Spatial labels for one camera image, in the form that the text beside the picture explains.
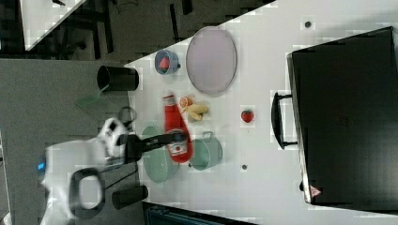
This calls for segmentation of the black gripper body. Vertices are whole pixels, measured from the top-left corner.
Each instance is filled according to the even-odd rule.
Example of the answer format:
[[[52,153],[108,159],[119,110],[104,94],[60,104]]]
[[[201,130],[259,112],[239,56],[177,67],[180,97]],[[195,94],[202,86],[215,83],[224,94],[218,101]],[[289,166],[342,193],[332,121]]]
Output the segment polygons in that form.
[[[137,162],[143,154],[142,140],[135,134],[120,135],[117,145],[124,149],[124,157],[126,163]]]

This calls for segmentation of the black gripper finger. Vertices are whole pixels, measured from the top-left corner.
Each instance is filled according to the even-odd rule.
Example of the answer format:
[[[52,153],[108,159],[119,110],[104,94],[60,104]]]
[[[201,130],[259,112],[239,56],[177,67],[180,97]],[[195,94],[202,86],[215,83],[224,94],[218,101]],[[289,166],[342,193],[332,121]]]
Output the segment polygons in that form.
[[[184,131],[173,131],[171,133],[157,135],[154,137],[143,139],[143,151],[149,152],[171,143],[183,143],[187,139],[188,134]]]

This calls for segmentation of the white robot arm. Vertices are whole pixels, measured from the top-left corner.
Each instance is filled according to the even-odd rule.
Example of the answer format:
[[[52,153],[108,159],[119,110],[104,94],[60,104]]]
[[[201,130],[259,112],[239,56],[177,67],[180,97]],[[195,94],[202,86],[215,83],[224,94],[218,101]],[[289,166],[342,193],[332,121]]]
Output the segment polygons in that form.
[[[62,142],[45,149],[38,171],[48,197],[39,225],[68,225],[74,219],[94,218],[105,204],[103,173],[137,162],[145,152],[188,142],[189,134],[182,129],[142,139],[131,132],[129,124],[111,117],[92,139]],[[93,206],[86,206],[80,194],[81,182],[87,177],[97,180],[99,199]]]

